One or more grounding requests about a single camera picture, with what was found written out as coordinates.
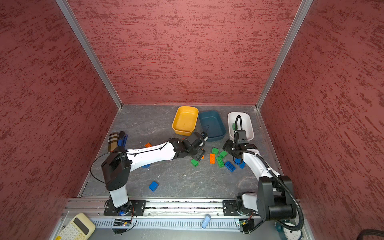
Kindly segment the blue long lego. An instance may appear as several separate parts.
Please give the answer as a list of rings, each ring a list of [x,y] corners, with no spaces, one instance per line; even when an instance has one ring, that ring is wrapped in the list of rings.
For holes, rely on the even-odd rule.
[[[233,173],[235,170],[236,170],[236,167],[230,162],[230,161],[227,161],[225,163],[225,166],[226,168],[231,172]]]

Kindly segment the green long lego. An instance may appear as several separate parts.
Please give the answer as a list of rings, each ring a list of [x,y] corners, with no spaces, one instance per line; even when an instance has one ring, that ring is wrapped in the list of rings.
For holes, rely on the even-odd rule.
[[[219,168],[223,168],[225,166],[222,157],[217,157],[216,161],[218,163]]]

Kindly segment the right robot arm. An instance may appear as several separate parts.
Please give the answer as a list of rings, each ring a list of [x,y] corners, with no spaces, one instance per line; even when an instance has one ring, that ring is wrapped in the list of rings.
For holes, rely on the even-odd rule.
[[[223,149],[234,160],[249,166],[258,178],[257,193],[237,196],[237,210],[241,215],[255,211],[264,221],[296,218],[298,205],[294,201],[291,179],[280,175],[266,162],[257,147],[249,143],[245,130],[235,130],[234,139],[226,141]]]

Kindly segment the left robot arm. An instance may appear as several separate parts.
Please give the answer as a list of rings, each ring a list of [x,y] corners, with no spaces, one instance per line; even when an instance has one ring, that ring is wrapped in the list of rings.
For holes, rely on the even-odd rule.
[[[117,147],[101,165],[113,206],[120,209],[128,205],[130,200],[126,185],[132,171],[148,164],[187,156],[200,161],[205,153],[203,147],[207,139],[206,132],[193,132],[183,140],[170,138],[163,144],[149,148],[126,150],[123,146]]]

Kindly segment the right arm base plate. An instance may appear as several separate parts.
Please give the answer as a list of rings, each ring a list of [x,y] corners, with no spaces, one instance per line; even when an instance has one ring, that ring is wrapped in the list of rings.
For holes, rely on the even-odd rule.
[[[241,207],[241,204],[238,203],[236,200],[224,200],[223,202],[223,213],[224,216],[243,216],[243,217],[250,217],[250,216],[259,216],[259,213],[255,210],[247,209],[245,207]]]

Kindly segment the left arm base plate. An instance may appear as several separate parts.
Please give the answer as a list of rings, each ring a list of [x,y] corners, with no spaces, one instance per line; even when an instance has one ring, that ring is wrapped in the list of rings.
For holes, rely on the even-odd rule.
[[[105,202],[104,216],[142,216],[146,203],[146,200],[130,200],[120,207],[115,207],[112,199],[108,199]]]

